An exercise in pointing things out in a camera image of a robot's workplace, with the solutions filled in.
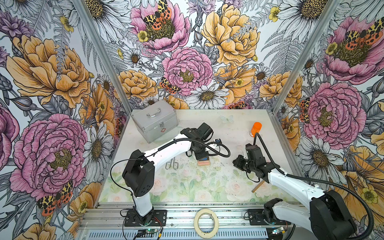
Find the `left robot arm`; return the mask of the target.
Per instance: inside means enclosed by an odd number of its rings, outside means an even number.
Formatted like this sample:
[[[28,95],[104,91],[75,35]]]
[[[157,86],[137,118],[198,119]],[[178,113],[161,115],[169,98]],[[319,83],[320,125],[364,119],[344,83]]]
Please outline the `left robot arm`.
[[[169,142],[153,150],[134,151],[122,173],[128,190],[133,194],[133,214],[135,221],[147,226],[154,217],[154,207],[150,191],[155,185],[155,176],[159,169],[183,153],[194,153],[198,161],[208,159],[207,140],[213,135],[212,128],[206,123],[196,128],[185,128]]]

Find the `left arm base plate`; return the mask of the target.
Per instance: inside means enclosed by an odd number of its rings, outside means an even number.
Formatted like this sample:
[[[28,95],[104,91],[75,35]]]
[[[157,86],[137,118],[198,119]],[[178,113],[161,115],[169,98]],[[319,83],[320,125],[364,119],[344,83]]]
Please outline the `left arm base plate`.
[[[167,210],[151,210],[144,217],[134,209],[126,213],[125,227],[165,227],[167,222]]]

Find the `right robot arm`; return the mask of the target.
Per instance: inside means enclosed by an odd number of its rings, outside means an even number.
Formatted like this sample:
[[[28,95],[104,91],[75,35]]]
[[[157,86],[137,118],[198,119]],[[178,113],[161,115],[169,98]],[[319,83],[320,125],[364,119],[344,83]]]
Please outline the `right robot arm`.
[[[288,193],[301,203],[289,204],[275,198],[264,204],[263,218],[268,224],[289,222],[312,232],[319,240],[346,240],[357,231],[357,226],[335,191],[325,191],[311,186],[280,168],[273,161],[267,162],[257,145],[246,145],[247,156],[239,155],[233,160],[235,168]]]

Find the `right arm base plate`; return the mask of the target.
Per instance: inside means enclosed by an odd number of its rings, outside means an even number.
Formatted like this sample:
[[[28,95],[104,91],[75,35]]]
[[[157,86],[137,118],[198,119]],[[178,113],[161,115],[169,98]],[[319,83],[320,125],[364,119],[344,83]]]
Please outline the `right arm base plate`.
[[[277,219],[275,214],[268,209],[248,209],[243,215],[244,220],[251,226],[286,226],[290,222]]]

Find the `pink block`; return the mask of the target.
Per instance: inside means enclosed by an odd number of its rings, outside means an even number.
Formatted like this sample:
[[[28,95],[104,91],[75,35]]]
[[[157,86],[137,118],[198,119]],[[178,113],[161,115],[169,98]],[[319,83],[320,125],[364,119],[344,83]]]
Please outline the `pink block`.
[[[210,161],[198,161],[199,166],[209,166],[210,164]]]

